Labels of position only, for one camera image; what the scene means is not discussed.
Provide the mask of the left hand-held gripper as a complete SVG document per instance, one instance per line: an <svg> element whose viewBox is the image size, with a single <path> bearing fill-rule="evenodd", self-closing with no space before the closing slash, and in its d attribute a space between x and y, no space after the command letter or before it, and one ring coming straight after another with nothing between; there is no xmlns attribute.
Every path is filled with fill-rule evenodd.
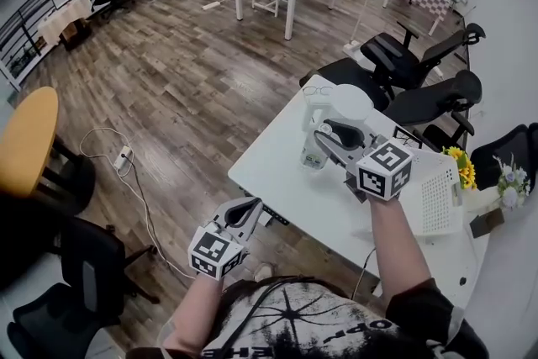
<svg viewBox="0 0 538 359"><path fill-rule="evenodd" d="M213 220L196 230L188 247L189 266L221 280L246 258L247 241L262 212L263 202L256 197L222 203Z"/></svg>

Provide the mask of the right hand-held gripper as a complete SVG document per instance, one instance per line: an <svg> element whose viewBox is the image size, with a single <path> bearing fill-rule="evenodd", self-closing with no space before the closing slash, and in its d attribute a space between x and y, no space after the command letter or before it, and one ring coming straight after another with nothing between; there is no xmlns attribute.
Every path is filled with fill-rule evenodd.
<svg viewBox="0 0 538 359"><path fill-rule="evenodd" d="M345 185L362 203L366 195L388 201L409 183L414 155L397 139L391 138L364 156L376 134L362 121L325 119L324 124L331 128L331 135L314 131L314 140L336 165L348 171Z"/></svg>

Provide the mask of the clear plastic bottle with label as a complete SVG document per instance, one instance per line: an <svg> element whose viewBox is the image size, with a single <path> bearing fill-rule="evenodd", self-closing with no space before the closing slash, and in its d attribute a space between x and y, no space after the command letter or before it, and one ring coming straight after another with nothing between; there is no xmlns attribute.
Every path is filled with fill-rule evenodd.
<svg viewBox="0 0 538 359"><path fill-rule="evenodd" d="M330 135L332 133L332 129L328 124L325 123L311 125L308 127L306 138L303 143L300 161L304 166L318 171L324 168L324 165L329 157L316 143L314 131L320 131Z"/></svg>

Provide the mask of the white plastic laundry basket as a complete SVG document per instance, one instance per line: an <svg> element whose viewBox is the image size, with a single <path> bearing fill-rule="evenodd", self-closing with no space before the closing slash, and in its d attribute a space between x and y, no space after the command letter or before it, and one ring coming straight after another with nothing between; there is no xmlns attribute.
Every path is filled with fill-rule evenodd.
<svg viewBox="0 0 538 359"><path fill-rule="evenodd" d="M430 150L411 152L411 178L399 202L414 236L433 238L461 231L463 203L456 160Z"/></svg>

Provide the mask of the person's left forearm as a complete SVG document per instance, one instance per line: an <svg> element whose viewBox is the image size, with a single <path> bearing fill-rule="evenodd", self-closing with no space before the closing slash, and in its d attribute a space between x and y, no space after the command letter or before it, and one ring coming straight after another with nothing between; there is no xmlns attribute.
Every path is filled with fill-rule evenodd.
<svg viewBox="0 0 538 359"><path fill-rule="evenodd" d="M184 299L172 316L174 330L163 346L198 357L207 345L218 312L224 280L215 280L202 273L193 281Z"/></svg>

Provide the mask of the person's right forearm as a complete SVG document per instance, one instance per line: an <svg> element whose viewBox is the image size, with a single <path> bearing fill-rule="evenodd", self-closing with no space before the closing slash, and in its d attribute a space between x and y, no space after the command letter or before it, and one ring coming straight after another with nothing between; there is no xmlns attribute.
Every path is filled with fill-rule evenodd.
<svg viewBox="0 0 538 359"><path fill-rule="evenodd" d="M383 297L389 303L394 296L429 280L430 269L401 203L396 198L368 200Z"/></svg>

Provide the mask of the brown holder box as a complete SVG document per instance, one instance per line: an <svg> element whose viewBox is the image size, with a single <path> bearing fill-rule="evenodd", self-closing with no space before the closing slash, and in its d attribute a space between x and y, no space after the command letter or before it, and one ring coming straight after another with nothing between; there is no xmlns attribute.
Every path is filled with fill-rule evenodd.
<svg viewBox="0 0 538 359"><path fill-rule="evenodd" d="M489 235L496 227L504 223L504 214L501 209L494 209L486 214L479 215L470 223L473 238Z"/></svg>

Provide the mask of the black under-table power strip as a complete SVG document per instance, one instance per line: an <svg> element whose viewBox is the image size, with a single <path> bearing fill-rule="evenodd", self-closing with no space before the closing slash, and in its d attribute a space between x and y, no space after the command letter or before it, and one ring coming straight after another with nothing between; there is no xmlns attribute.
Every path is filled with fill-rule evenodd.
<svg viewBox="0 0 538 359"><path fill-rule="evenodd" d="M290 225L290 222L287 219L283 218L279 213L275 212L273 209L266 206L265 204L263 204L263 212L265 215L261 216L258 219L258 222L263 224L264 226L269 225L272 220L276 220L277 222L285 226Z"/></svg>

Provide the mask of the white kettle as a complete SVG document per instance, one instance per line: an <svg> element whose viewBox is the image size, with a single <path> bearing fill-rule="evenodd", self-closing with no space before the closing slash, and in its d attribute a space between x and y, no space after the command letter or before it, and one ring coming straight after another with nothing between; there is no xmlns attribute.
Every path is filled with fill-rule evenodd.
<svg viewBox="0 0 538 359"><path fill-rule="evenodd" d="M373 110L373 101L359 87L351 84L307 85L333 87L329 96L305 96L306 111L303 116L302 130L307 133L311 125L319 125L325 119L352 119L364 122Z"/></svg>

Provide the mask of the white table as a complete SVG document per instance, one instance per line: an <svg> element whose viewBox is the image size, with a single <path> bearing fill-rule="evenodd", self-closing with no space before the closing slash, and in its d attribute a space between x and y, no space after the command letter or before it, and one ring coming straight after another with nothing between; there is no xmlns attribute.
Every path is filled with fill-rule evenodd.
<svg viewBox="0 0 538 359"><path fill-rule="evenodd" d="M314 76L306 86L330 84ZM305 111L301 89L229 169L229 178L302 232L377 273L369 204L359 201L345 185L342 167L328 162L316 171L300 161L307 134L302 130ZM393 137L397 126L375 108L363 123L386 138ZM461 231L433 238L415 236L439 289L458 307L465 307L472 295L488 245L486 239L473 238L469 227L477 191L462 190L462 203ZM463 286L461 277L467 279Z"/></svg>

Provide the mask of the white floor stand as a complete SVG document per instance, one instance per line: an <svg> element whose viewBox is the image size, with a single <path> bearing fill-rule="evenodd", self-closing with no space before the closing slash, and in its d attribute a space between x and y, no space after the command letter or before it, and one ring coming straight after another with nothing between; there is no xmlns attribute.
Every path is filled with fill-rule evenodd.
<svg viewBox="0 0 538 359"><path fill-rule="evenodd" d="M357 20L356 20L356 24L355 24L355 26L354 26L354 28L352 30L350 40L349 40L348 43L346 43L343 46L344 53L347 54L348 56L350 56L353 59L356 58L357 52L360 50L360 43L356 40L356 34L357 34L358 29L360 27L363 15L366 12L368 3L369 3L369 0L364 0L364 3L362 4L362 6L361 6L361 8L359 10L358 17L357 17Z"/></svg>

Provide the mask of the yellow sunflower bouquet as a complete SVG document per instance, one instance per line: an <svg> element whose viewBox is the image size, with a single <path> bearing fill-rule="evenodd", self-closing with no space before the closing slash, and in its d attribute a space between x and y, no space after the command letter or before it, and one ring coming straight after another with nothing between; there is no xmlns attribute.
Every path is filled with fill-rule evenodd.
<svg viewBox="0 0 538 359"><path fill-rule="evenodd" d="M456 161L461 188L464 190L476 189L475 166L472 164L469 155L457 146L444 147L442 153Z"/></svg>

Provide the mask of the black white printed t-shirt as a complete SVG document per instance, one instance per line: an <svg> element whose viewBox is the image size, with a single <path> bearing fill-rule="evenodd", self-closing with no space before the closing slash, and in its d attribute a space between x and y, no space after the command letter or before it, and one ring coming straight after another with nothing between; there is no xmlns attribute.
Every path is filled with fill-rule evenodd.
<svg viewBox="0 0 538 359"><path fill-rule="evenodd" d="M200 359L489 359L474 329L429 279L383 316L318 280L235 284Z"/></svg>

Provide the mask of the pale blue flower bouquet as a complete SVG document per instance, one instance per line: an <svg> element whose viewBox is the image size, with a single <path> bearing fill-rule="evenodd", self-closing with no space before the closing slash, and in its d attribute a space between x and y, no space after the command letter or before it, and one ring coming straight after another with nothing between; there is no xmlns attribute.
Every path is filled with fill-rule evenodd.
<svg viewBox="0 0 538 359"><path fill-rule="evenodd" d="M511 155L509 164L504 163L498 156L493 158L501 169L497 185L500 206L510 210L522 207L530 194L527 172L515 164L514 155Z"/></svg>

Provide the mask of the yellow round table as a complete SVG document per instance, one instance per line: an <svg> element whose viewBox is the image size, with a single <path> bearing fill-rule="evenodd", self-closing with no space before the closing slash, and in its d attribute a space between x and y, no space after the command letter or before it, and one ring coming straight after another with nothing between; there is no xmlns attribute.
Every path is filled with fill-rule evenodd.
<svg viewBox="0 0 538 359"><path fill-rule="evenodd" d="M57 134L59 98L41 87L13 111L0 134L0 192L41 197L64 214L90 203L96 170L89 157L71 151Z"/></svg>

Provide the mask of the cream cloth table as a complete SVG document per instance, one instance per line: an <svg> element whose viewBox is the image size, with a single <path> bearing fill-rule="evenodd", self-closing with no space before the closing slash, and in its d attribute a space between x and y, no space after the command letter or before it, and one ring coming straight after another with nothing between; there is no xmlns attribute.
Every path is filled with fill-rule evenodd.
<svg viewBox="0 0 538 359"><path fill-rule="evenodd" d="M86 19L92 13L90 0L70 0L60 9L42 18L37 25L39 36L54 47L60 42L63 30L78 19Z"/></svg>

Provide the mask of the black picture frame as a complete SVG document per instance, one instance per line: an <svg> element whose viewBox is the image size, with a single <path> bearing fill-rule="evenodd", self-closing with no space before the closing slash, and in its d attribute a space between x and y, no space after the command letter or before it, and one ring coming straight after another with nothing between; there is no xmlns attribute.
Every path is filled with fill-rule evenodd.
<svg viewBox="0 0 538 359"><path fill-rule="evenodd" d="M393 138L407 147L421 149L423 146L423 142L419 138L399 126L394 128Z"/></svg>

